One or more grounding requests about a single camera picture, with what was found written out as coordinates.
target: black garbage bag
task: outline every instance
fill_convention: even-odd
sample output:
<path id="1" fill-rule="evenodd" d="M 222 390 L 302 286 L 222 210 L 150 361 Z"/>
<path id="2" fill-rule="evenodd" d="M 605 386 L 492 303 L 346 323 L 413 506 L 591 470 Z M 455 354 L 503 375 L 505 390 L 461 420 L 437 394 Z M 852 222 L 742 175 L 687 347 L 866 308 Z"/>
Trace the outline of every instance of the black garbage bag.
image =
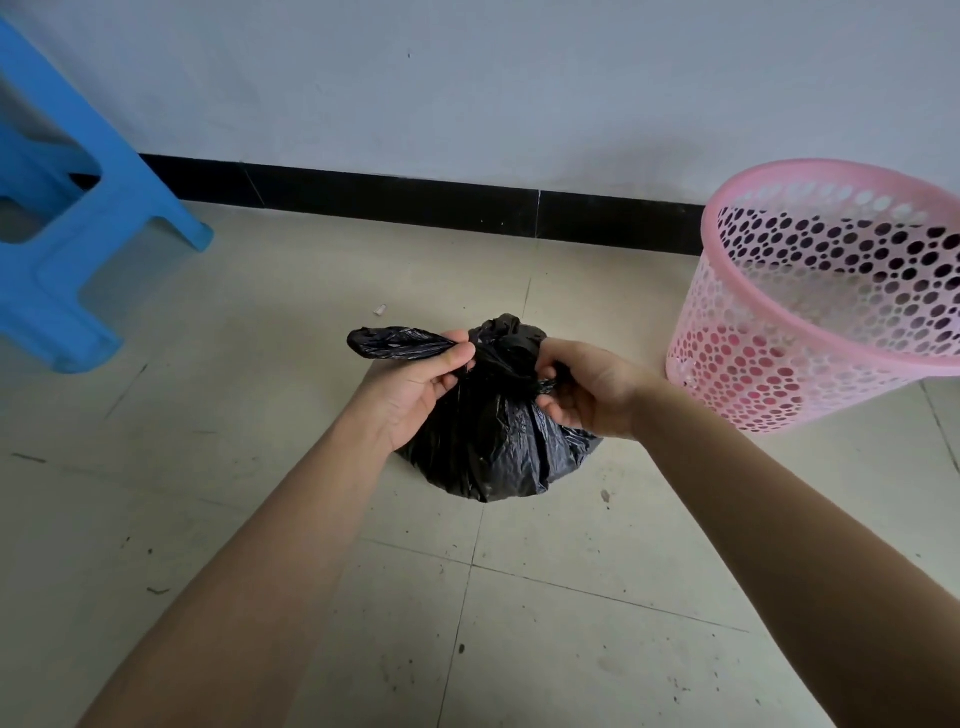
<path id="1" fill-rule="evenodd" d="M 563 427 L 535 404 L 569 377 L 538 380 L 535 365 L 546 334 L 504 314 L 470 331 L 476 366 L 455 372 L 456 389 L 442 397 L 414 439 L 397 451 L 426 479 L 454 496 L 487 503 L 546 493 L 573 473 L 600 442 Z M 347 343 L 367 359 L 426 359 L 454 342 L 418 328 L 359 328 Z"/>

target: tile floor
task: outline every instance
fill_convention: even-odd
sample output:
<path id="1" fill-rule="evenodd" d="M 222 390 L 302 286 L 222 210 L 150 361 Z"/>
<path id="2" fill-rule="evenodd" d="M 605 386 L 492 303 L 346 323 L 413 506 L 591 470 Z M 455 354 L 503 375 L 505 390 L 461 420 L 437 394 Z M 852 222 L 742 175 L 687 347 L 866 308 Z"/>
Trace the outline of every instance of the tile floor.
<path id="1" fill-rule="evenodd" d="M 74 721 L 346 402 L 359 326 L 505 311 L 654 363 L 692 258 L 220 206 L 84 292 L 127 337 L 53 376 L 0 345 L 0 724 Z M 372 311 L 387 305 L 383 318 Z M 960 383 L 760 441 L 960 594 Z M 610 494 L 610 502 L 601 491 Z M 642 449 L 481 505 L 383 474 L 290 725 L 821 726 Z"/>

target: debris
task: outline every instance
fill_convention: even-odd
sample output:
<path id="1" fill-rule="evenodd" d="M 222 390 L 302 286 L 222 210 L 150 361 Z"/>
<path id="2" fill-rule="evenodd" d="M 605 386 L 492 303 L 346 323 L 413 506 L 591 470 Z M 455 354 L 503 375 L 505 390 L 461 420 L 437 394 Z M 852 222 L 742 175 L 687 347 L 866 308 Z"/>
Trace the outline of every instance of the debris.
<path id="1" fill-rule="evenodd" d="M 22 452 L 11 452 L 10 457 L 18 457 L 21 460 L 29 460 L 32 463 L 39 463 L 40 465 L 46 465 L 47 461 L 42 457 L 33 457 L 32 455 L 24 455 Z"/>

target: pink wastebasket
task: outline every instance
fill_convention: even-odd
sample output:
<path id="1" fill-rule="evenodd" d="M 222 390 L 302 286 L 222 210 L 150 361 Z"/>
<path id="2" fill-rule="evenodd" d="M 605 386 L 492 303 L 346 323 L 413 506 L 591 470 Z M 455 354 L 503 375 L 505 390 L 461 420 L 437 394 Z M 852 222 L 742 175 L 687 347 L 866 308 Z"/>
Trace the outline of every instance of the pink wastebasket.
<path id="1" fill-rule="evenodd" d="M 704 211 L 667 375 L 740 429 L 960 375 L 960 199 L 887 169 L 764 164 Z"/>

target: forearm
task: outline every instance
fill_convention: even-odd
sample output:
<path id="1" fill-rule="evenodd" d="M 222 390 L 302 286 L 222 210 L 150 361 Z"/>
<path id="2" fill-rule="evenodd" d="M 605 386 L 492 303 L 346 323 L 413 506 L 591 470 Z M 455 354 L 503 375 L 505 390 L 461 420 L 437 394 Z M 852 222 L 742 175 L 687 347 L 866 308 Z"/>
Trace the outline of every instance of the forearm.
<path id="1" fill-rule="evenodd" d="M 637 439 L 838 724 L 956 718 L 952 596 L 682 390 L 654 387 L 637 415 Z"/>
<path id="2" fill-rule="evenodd" d="M 386 460 L 345 413 L 117 670 L 81 725 L 281 725 Z"/>

